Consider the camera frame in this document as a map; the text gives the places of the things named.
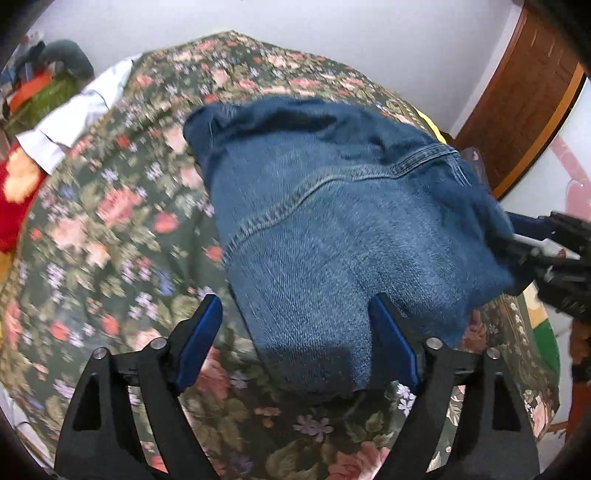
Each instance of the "blue denim jeans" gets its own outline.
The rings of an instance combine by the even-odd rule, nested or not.
[[[395,380],[371,331],[385,292],[455,345],[512,284],[487,242],[504,212],[452,147],[364,108],[265,98],[187,120],[224,262],[279,387],[327,398]]]

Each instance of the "folded denim garment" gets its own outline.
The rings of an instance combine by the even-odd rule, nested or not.
[[[458,343],[512,284],[487,242],[512,235],[453,148],[345,103],[215,103],[184,127],[210,191],[228,279],[276,384],[328,398],[395,380],[368,317],[385,292]]]

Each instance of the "floral fabric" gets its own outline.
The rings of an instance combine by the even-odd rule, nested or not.
[[[214,211],[181,134],[204,102],[274,94],[352,102],[428,129],[352,68],[235,32],[138,60],[122,99],[40,190],[0,294],[0,380],[52,452],[95,348],[140,349],[215,292],[223,324],[181,400],[220,476],[371,478],[384,461],[414,396],[395,382],[310,406],[274,387],[229,292]],[[516,305],[503,296],[483,307],[465,348],[502,351],[539,435],[557,408],[557,381]],[[462,398],[457,387],[432,468],[449,455]],[[139,392],[130,399],[146,456],[164,469]]]

